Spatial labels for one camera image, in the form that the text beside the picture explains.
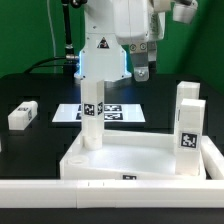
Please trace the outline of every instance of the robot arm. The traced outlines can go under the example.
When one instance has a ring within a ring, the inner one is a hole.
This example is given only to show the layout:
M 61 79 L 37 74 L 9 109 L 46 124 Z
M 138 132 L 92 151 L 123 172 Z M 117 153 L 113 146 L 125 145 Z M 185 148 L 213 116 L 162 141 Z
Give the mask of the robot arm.
M 173 20 L 190 24 L 197 11 L 196 0 L 172 2 Z M 164 38 L 165 12 L 170 9 L 171 0 L 113 0 L 115 36 L 120 45 L 130 45 L 136 81 L 149 78 L 148 67 L 155 65 L 156 41 Z

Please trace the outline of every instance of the white block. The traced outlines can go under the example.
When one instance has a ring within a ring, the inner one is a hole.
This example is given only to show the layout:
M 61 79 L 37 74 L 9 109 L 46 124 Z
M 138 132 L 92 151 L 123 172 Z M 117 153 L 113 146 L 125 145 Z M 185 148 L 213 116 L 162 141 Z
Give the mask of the white block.
M 177 126 L 176 174 L 199 175 L 204 100 L 183 99 Z
M 77 181 L 2 180 L 0 208 L 76 208 Z
M 104 132 L 104 81 L 81 81 L 81 102 L 84 146 L 99 149 Z
M 35 101 L 23 102 L 9 116 L 9 130 L 24 130 L 37 115 Z
M 116 207 L 114 180 L 78 181 L 77 208 Z
M 180 104 L 183 99 L 198 99 L 199 98 L 200 83 L 195 82 L 181 82 L 177 86 L 177 96 L 176 96 L 176 112 L 174 121 L 174 136 L 177 136 L 177 126 L 178 117 L 180 113 Z
M 117 208 L 224 206 L 223 181 L 116 180 Z
M 202 137 L 201 152 L 211 178 L 224 180 L 224 157 L 208 136 Z

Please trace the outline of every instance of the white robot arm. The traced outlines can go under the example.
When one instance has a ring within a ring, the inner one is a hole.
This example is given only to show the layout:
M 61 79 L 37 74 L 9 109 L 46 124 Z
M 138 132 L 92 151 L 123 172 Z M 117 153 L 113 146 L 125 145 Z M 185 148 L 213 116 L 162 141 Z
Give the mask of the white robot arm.
M 76 80 L 98 77 L 112 86 L 128 80 L 131 74 L 121 45 L 130 46 L 136 81 L 148 80 L 148 64 L 156 61 L 156 42 L 164 38 L 171 1 L 85 0 L 85 46 Z M 196 10 L 195 0 L 176 0 L 173 19 L 190 23 Z
M 173 20 L 191 23 L 197 10 L 195 0 L 175 0 Z M 117 42 L 130 45 L 136 81 L 149 78 L 148 63 L 155 62 L 156 41 L 164 38 L 165 12 L 171 0 L 113 0 Z

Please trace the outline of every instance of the tall white block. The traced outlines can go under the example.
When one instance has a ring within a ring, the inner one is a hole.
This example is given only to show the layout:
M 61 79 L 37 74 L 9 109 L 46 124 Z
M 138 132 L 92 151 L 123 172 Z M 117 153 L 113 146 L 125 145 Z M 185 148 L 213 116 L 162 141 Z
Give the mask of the tall white block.
M 177 123 L 176 174 L 198 175 L 205 101 L 183 99 Z
M 180 104 L 183 99 L 198 99 L 199 98 L 200 83 L 195 82 L 181 82 L 177 86 L 176 96 L 176 112 L 174 121 L 174 142 L 177 142 L 177 128 L 178 128 L 178 117 L 180 113 Z
M 87 149 L 102 147 L 104 132 L 104 81 L 81 81 L 82 135 Z

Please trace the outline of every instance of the black table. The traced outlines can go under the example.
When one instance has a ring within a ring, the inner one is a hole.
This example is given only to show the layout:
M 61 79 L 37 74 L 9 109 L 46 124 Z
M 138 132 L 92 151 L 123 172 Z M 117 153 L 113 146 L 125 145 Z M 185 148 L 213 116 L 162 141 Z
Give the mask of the black table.
M 106 89 L 105 103 L 141 104 L 145 123 L 107 123 L 107 129 L 173 133 L 176 86 L 201 83 L 207 100 L 203 134 L 224 152 L 224 96 L 194 76 L 157 75 L 146 83 Z M 9 131 L 7 116 L 36 101 L 38 116 L 24 131 Z M 0 179 L 59 179 L 59 161 L 80 132 L 79 123 L 52 123 L 59 104 L 80 103 L 71 77 L 12 74 L 0 79 Z M 0 223 L 223 223 L 222 209 L 0 209 Z

